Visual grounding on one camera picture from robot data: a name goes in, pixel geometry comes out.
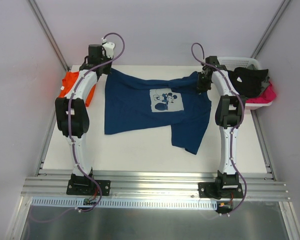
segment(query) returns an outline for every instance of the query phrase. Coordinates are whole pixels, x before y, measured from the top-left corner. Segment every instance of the mickey mouse print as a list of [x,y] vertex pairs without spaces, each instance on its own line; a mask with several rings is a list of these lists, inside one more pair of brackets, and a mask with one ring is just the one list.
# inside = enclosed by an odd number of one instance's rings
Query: mickey mouse print
[[181,94],[172,92],[170,88],[150,89],[150,99],[153,113],[184,110]]

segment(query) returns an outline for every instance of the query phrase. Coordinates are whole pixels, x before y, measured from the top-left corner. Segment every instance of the laundry basket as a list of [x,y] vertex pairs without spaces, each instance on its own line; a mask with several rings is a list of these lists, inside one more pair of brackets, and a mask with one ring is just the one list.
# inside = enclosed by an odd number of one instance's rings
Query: laundry basket
[[[225,65],[226,69],[233,71],[235,68],[242,67],[246,68],[249,65],[253,64],[257,69],[262,69],[260,63],[249,57],[218,57],[218,61],[221,65]],[[270,106],[272,101],[269,103],[246,103],[245,109],[256,110],[261,107]]]

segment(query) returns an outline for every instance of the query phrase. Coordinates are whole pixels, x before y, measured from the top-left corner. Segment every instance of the blue t-shirt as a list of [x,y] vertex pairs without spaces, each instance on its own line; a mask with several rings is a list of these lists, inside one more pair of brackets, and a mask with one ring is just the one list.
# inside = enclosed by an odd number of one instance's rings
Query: blue t-shirt
[[104,133],[171,125],[171,143],[197,154],[211,101],[196,92],[198,73],[173,80],[143,80],[112,69],[105,84]]

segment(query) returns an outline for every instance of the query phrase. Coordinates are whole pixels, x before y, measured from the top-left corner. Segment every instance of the t-shirt sleeve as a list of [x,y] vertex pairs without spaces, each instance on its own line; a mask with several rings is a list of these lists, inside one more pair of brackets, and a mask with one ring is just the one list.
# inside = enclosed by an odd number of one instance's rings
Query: t-shirt sleeve
[[196,155],[208,127],[209,118],[210,112],[207,112],[206,115],[192,121],[172,124],[172,145]]

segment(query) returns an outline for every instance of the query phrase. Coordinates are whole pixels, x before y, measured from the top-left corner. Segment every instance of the pink cloth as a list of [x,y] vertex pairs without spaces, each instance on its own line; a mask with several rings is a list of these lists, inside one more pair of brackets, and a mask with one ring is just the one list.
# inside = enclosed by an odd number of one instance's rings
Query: pink cloth
[[246,103],[247,104],[268,104],[272,102],[276,97],[277,94],[274,91],[274,86],[269,81],[270,85],[266,88],[266,90],[258,97],[249,98]]

